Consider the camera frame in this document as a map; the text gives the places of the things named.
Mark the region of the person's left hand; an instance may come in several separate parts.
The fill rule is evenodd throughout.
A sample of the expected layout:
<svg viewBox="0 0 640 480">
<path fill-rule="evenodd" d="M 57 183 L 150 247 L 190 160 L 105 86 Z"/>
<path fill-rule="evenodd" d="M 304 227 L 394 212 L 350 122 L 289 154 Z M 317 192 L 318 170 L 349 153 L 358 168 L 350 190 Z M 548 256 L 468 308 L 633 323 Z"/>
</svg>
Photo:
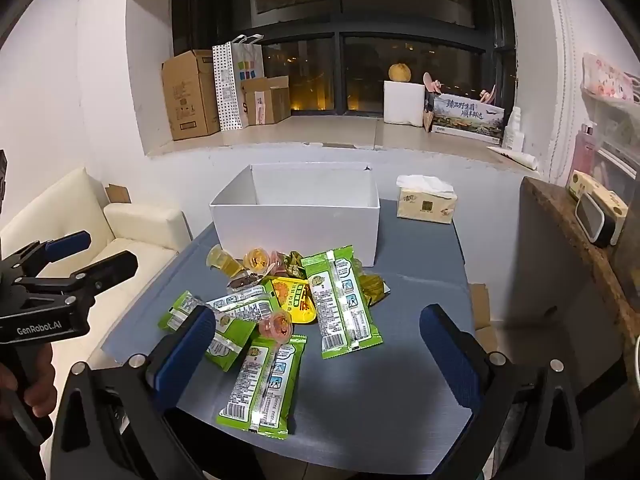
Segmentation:
<svg viewBox="0 0 640 480">
<path fill-rule="evenodd" d="M 54 385 L 55 369 L 52 365 L 52 346 L 51 344 L 43 344 L 39 347 L 37 356 L 35 357 L 35 379 L 25 391 L 24 400 L 28 406 L 32 408 L 32 412 L 36 417 L 43 418 L 50 415 L 58 400 L 58 392 Z M 0 366 L 1 374 L 1 390 L 16 391 L 17 381 L 12 372 L 3 364 Z M 6 403 L 1 391 L 1 418 L 12 418 L 12 411 L 9 404 Z"/>
</svg>

